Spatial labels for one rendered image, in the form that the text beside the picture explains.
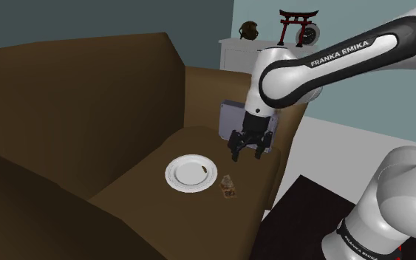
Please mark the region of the grey tablet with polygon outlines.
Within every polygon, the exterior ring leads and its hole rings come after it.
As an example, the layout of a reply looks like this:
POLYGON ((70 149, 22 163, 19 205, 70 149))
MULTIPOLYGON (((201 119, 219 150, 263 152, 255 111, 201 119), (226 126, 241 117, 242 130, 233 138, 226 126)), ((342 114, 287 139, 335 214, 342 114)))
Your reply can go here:
MULTIPOLYGON (((242 130, 242 123, 245 116, 245 104, 232 101, 232 100, 223 100, 220 103, 220 114, 219 114, 219 136, 223 140, 229 141, 231 132, 236 130, 240 132, 242 130)), ((265 148, 264 153, 269 153, 272 151, 272 145, 276 136, 276 129, 278 126, 279 116, 275 112, 269 121, 266 134, 271 131, 272 139, 270 142, 270 147, 265 148)))

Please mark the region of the brown sofa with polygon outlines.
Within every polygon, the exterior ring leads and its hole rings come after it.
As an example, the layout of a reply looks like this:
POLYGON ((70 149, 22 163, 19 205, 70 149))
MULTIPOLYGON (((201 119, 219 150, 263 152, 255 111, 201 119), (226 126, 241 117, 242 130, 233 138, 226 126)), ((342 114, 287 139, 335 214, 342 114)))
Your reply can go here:
POLYGON ((281 111, 271 152, 234 162, 220 103, 249 86, 185 66, 163 32, 0 48, 0 260, 249 260, 306 109, 281 111), (167 184, 186 154, 216 164, 210 188, 167 184))

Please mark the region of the small brown snack packet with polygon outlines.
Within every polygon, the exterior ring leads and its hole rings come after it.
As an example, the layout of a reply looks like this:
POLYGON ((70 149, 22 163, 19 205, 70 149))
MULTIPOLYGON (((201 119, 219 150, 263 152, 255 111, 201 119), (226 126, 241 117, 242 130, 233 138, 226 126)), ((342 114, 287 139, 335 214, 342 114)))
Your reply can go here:
POLYGON ((225 175, 222 178, 219 187, 226 199, 236 198, 236 189, 229 175, 225 175))

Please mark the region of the white plate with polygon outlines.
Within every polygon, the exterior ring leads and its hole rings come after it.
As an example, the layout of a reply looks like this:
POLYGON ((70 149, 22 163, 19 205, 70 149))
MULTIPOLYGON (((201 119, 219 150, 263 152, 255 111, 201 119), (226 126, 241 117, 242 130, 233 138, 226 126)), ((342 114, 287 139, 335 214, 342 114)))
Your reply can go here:
POLYGON ((217 176, 216 164, 199 154, 186 154, 173 159, 165 170, 167 184, 174 190, 186 194, 198 193, 210 188, 217 176))

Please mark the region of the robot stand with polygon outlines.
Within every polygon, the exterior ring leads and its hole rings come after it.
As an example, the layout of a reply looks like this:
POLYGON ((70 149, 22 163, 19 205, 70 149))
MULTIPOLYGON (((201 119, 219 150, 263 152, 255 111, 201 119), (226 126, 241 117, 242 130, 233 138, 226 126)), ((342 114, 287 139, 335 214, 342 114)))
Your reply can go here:
POLYGON ((250 260, 326 260, 321 241, 355 205, 299 176, 262 221, 250 260))

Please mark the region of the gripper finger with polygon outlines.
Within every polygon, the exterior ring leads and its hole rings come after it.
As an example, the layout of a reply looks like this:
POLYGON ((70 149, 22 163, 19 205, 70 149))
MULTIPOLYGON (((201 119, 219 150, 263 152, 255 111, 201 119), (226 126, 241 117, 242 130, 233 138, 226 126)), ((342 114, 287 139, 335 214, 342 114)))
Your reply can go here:
POLYGON ((264 132, 257 132, 255 133, 255 144, 256 144, 256 151, 255 151, 255 158, 260 159, 262 153, 265 151, 266 148, 270 148, 270 144, 272 141, 273 132, 267 131, 264 132))
POLYGON ((238 161, 239 152, 247 145, 245 135, 242 132, 233 130, 228 140, 228 148, 231 150, 231 159, 238 161))

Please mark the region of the white cabinet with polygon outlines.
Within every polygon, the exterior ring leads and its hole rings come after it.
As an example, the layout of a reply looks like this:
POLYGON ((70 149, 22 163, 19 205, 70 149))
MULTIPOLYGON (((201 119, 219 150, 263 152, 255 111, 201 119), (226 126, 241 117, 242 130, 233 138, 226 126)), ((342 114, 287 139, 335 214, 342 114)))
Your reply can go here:
POLYGON ((240 26, 239 38, 219 40, 221 44, 219 68, 251 74, 258 54, 268 47, 284 47, 298 58, 314 53, 317 50, 316 42, 320 36, 320 29, 310 19, 316 16, 318 11, 288 12, 280 10, 279 14, 283 19, 280 20, 282 31, 277 42, 258 40, 258 24, 254 21, 246 21, 240 26), (291 24, 300 26, 294 43, 284 41, 287 28, 291 24))

